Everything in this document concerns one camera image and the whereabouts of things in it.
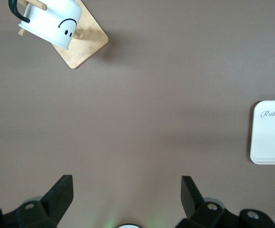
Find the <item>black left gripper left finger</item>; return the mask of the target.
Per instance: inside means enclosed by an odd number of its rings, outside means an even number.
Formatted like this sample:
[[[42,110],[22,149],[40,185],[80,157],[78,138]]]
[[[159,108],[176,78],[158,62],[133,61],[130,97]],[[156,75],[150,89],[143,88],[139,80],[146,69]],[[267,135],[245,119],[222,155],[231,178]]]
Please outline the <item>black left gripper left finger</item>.
[[[73,198],[73,177],[63,175],[40,199],[30,199],[7,214],[0,209],[0,228],[56,228]]]

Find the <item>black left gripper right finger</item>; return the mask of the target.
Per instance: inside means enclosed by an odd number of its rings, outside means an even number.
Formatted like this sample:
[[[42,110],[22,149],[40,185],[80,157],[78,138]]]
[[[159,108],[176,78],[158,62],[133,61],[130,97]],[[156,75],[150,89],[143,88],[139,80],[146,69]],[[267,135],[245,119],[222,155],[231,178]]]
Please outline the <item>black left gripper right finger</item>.
[[[205,200],[191,176],[182,176],[180,198],[186,218],[178,228],[275,228],[273,220],[259,210],[243,209],[235,215],[220,203]]]

